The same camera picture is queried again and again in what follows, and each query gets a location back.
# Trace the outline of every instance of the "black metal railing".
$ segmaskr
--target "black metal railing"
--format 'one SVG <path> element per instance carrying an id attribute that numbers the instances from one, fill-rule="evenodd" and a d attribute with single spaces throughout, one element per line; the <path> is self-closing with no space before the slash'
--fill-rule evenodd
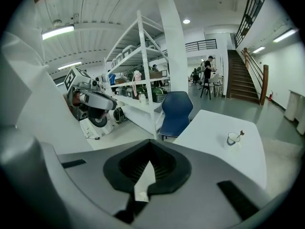
<path id="1" fill-rule="evenodd" d="M 205 49 L 217 49 L 216 39 L 190 42 L 185 44 L 185 50 L 187 52 L 199 51 Z"/>
<path id="2" fill-rule="evenodd" d="M 244 10 L 242 22 L 239 25 L 238 31 L 235 36 L 236 44 L 239 45 L 251 26 L 253 25 L 259 11 L 262 8 L 264 0 L 247 0 L 247 5 Z"/>
<path id="3" fill-rule="evenodd" d="M 264 69 L 262 70 L 257 62 L 254 60 L 254 58 L 248 53 L 248 50 L 244 48 L 244 50 L 241 51 L 242 55 L 244 56 L 244 63 L 246 67 L 249 70 L 249 67 L 253 70 L 253 73 L 255 74 L 258 83 L 260 85 L 260 89 L 256 88 L 256 91 L 258 94 L 260 94 L 259 102 L 260 105 L 264 105 L 265 99 L 266 99 L 266 93 L 268 89 L 268 78 L 269 78 L 269 66 L 267 64 L 264 64 Z"/>

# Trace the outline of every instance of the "staircase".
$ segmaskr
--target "staircase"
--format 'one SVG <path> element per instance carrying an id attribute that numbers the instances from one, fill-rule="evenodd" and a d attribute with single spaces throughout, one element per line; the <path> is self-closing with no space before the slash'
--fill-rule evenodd
<path id="1" fill-rule="evenodd" d="M 236 50 L 228 50 L 228 58 L 233 61 L 233 77 L 231 83 L 231 97 L 251 101 L 259 104 L 252 78 L 243 60 Z"/>

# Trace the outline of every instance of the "small cup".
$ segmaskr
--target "small cup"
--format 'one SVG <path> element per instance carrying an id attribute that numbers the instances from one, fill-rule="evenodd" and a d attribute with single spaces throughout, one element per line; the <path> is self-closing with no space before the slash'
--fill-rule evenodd
<path id="1" fill-rule="evenodd" d="M 228 138 L 227 138 L 227 144 L 229 146 L 233 146 L 235 143 L 238 143 L 240 141 L 240 135 L 238 135 L 235 132 L 230 132 L 228 134 Z"/>

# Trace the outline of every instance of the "wheel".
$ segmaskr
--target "wheel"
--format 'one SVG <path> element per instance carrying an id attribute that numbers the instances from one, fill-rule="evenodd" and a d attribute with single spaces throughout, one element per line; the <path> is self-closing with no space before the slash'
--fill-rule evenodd
<path id="1" fill-rule="evenodd" d="M 95 119 L 95 118 L 89 118 L 92 124 L 94 124 L 96 127 L 104 127 L 107 125 L 107 117 L 104 117 L 103 119 Z"/>

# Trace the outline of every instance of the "shelf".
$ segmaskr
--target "shelf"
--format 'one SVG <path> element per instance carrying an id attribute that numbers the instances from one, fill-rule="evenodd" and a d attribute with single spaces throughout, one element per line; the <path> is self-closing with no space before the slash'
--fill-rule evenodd
<path id="1" fill-rule="evenodd" d="M 170 77 L 162 77 L 162 78 L 155 78 L 155 79 L 150 79 L 150 82 L 156 82 L 156 81 L 164 81 L 164 80 L 169 80 Z M 136 85 L 141 85 L 141 84 L 146 84 L 146 80 L 141 80 L 141 81 L 137 81 L 135 82 Z M 119 87 L 119 86 L 131 86 L 132 82 L 126 82 L 126 83 L 122 83 L 122 84 L 116 84 L 116 85 L 112 85 L 111 87 Z"/>
<path id="2" fill-rule="evenodd" d="M 149 104 L 142 105 L 139 100 L 133 99 L 131 97 L 124 97 L 119 95 L 112 96 L 114 99 L 123 102 L 124 104 L 130 105 L 132 107 L 135 107 L 137 109 L 141 109 L 145 112 L 150 113 L 151 110 L 155 110 L 161 106 L 161 103 L 152 103 L 152 109 L 150 108 Z"/>
<path id="3" fill-rule="evenodd" d="M 132 106 L 128 106 L 128 105 L 123 106 L 122 110 L 127 119 L 131 120 L 136 125 L 143 128 L 144 130 L 150 132 L 151 134 L 154 134 L 151 115 L 149 113 L 146 113 L 144 111 L 141 111 L 139 109 L 136 109 L 136 108 L 134 108 Z M 159 119 L 158 123 L 156 123 L 158 116 L 159 116 L 159 113 L 154 112 L 154 124 L 156 125 L 157 131 L 161 128 L 164 117 L 165 117 L 164 115 L 162 115 L 161 118 Z"/>
<path id="4" fill-rule="evenodd" d="M 164 34 L 163 27 L 158 23 L 142 16 L 143 28 L 152 38 L 159 37 Z M 117 43 L 111 49 L 106 61 L 112 61 L 122 50 L 129 45 L 138 45 L 140 43 L 138 21 L 134 21 L 130 27 L 122 34 Z"/>
<path id="5" fill-rule="evenodd" d="M 146 48 L 147 52 L 147 60 L 148 62 L 157 59 L 162 56 L 158 50 Z M 142 51 L 141 47 L 134 50 L 131 54 L 129 54 L 126 58 L 123 58 L 116 66 L 114 66 L 109 72 L 110 73 L 122 73 L 126 72 L 131 68 L 135 68 L 138 65 L 143 64 Z"/>

